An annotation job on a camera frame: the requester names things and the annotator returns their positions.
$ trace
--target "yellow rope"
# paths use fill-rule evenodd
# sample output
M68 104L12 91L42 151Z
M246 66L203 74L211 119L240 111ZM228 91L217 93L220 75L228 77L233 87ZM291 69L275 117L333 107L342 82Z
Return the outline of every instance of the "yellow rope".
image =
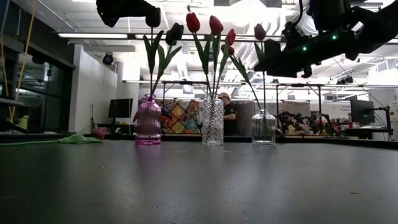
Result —
M8 93L8 84L7 84L7 73L6 73L6 58L4 57L4 44L1 37L1 62L2 62L2 73L4 74L4 83L6 85L6 96L9 96ZM11 107L8 107L8 111L11 114Z
M32 10L32 18L30 19L29 32L28 32L27 40L26 40L26 48L25 48L25 54L24 54L24 61L23 61L23 63L22 63L21 74L19 75L19 82L18 82L17 92L16 92L16 95L15 95L15 100L16 100L16 101L18 101L18 97L19 97L19 88L21 87L21 82L22 82L22 74L24 73L24 70L25 70L26 55L27 55L27 50L28 50L28 48L29 48L30 35L32 34L33 21L34 21L34 19L35 19L36 5L37 5L37 0L34 0L33 10ZM11 111L11 115L10 115L10 121L12 121L12 120L14 119L14 112L15 112L15 106L12 107L12 111Z

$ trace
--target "pink glass vase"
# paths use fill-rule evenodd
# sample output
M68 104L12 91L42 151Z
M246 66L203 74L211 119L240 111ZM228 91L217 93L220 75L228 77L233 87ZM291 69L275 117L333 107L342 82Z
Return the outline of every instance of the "pink glass vase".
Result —
M160 144L161 123L160 115L162 110L155 102L155 96L152 98L145 95L145 102L138 107L137 119L137 145L156 145Z

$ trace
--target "clear glass vase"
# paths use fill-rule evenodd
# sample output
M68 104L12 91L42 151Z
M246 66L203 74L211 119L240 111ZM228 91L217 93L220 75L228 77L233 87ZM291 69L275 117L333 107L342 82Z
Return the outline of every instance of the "clear glass vase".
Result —
M155 102L155 96L145 95L145 102L138 107L137 145L160 144L162 110Z
M224 144L224 104L222 100L204 100L202 144L222 146Z
M252 117L252 143L259 146L275 144L275 117L267 110L260 110Z

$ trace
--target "dark gray table surface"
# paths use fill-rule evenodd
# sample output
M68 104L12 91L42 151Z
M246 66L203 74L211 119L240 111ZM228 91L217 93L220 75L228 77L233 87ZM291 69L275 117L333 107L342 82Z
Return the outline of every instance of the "dark gray table surface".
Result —
M398 151L133 141L0 148L0 223L398 223Z

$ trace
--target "cap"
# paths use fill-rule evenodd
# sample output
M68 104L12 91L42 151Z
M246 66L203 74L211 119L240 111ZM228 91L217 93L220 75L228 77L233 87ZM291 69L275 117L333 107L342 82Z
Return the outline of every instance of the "cap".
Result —
M228 93L220 93L220 94L218 95L218 97L219 97L219 98L221 98L221 97L227 97L227 98L229 99Z

